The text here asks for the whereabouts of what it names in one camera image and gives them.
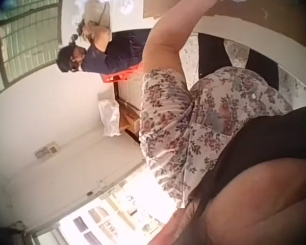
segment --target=floral dress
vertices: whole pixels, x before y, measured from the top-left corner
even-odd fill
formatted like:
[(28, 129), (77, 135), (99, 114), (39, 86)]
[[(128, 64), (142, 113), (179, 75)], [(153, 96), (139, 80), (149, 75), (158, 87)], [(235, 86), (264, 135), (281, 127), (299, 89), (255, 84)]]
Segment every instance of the floral dress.
[(292, 110), (262, 77), (242, 68), (219, 69), (190, 91), (173, 69), (152, 70), (143, 82), (141, 150), (178, 207), (247, 121)]

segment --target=red plastic crate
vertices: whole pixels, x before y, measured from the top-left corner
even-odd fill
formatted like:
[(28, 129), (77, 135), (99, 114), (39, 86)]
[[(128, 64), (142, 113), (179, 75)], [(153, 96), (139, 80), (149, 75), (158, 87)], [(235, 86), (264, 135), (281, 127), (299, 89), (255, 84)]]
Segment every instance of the red plastic crate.
[(124, 70), (110, 75), (102, 75), (102, 80), (104, 83), (124, 82), (127, 81), (132, 74), (136, 72), (141, 72), (142, 70), (142, 63), (140, 63), (139, 65), (130, 67), (128, 70)]

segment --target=window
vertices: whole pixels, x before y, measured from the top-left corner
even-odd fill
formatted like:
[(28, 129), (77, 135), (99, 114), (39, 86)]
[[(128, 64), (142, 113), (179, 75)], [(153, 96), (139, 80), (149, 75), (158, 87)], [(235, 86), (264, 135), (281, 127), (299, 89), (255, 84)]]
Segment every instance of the window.
[(84, 232), (88, 229), (87, 225), (83, 221), (82, 217), (77, 217), (73, 220), (74, 224), (80, 232)]
[(0, 93), (53, 64), (61, 44), (62, 0), (9, 3), (0, 11)]
[(87, 240), (87, 242), (91, 245), (102, 245), (102, 243), (97, 240), (96, 236), (90, 231), (84, 234), (84, 238)]

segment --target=raised arm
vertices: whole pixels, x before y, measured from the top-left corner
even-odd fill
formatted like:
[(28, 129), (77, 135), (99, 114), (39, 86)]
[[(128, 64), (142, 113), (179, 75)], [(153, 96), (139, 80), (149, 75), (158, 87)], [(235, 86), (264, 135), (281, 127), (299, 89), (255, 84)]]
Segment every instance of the raised arm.
[(143, 52), (141, 148), (158, 183), (179, 206), (193, 108), (179, 51), (214, 3), (216, 0), (179, 2), (151, 30)]
[(194, 27), (217, 0), (181, 0), (153, 27), (143, 52), (143, 69), (172, 68), (184, 74), (179, 51)]
[(103, 26), (96, 26), (94, 22), (90, 21), (83, 27), (83, 37), (101, 52), (105, 52), (110, 41), (111, 32), (108, 28)]

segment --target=man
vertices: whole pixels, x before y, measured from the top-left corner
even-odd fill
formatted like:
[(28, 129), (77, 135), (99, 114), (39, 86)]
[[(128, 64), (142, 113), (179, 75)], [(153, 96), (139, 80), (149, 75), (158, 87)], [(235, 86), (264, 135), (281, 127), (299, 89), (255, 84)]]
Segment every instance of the man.
[(86, 50), (72, 42), (60, 49), (57, 65), (60, 71), (86, 71), (114, 74), (138, 65), (150, 30), (132, 30), (112, 34), (106, 27), (89, 22), (82, 29), (82, 36), (89, 41)]

